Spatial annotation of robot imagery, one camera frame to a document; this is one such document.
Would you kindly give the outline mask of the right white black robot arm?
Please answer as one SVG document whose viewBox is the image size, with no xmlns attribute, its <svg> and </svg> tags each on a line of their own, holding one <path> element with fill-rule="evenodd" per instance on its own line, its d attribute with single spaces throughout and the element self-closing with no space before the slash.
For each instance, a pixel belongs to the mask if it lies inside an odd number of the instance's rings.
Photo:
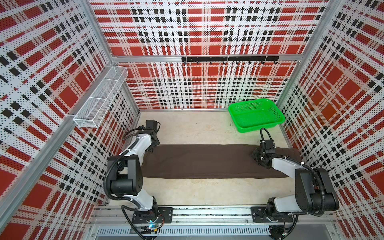
<svg viewBox="0 0 384 240">
<path fill-rule="evenodd" d="M 261 140 L 260 147 L 251 156 L 260 166 L 280 171 L 295 181 L 294 194 L 270 198 L 267 202 L 264 216 L 270 222 L 287 220 L 293 214 L 321 217 L 325 212 L 339 209 L 339 199 L 325 169 L 312 168 L 277 154 L 271 139 Z"/>
</svg>

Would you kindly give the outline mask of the brown trousers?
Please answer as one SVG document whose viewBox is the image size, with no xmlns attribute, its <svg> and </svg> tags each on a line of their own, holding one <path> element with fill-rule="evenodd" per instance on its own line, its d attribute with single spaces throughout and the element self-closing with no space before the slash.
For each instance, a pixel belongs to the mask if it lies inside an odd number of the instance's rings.
<svg viewBox="0 0 384 240">
<path fill-rule="evenodd" d="M 258 165 L 254 145 L 163 145 L 145 153 L 141 166 L 146 178 L 273 179 L 285 174 Z"/>
</svg>

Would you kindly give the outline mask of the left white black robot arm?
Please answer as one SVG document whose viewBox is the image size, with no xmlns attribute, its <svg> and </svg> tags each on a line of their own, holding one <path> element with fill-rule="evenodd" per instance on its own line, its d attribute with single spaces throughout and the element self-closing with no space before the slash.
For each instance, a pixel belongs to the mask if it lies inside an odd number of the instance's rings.
<svg viewBox="0 0 384 240">
<path fill-rule="evenodd" d="M 147 120 L 144 126 L 129 130 L 123 140 L 130 140 L 128 147 L 117 156 L 107 160 L 107 172 L 103 182 L 106 196 L 115 201 L 128 201 L 135 208 L 123 207 L 134 212 L 137 217 L 154 223 L 159 217 L 156 198 L 144 189 L 142 164 L 144 156 L 153 152 L 160 144 L 157 133 L 161 123 Z"/>
</svg>

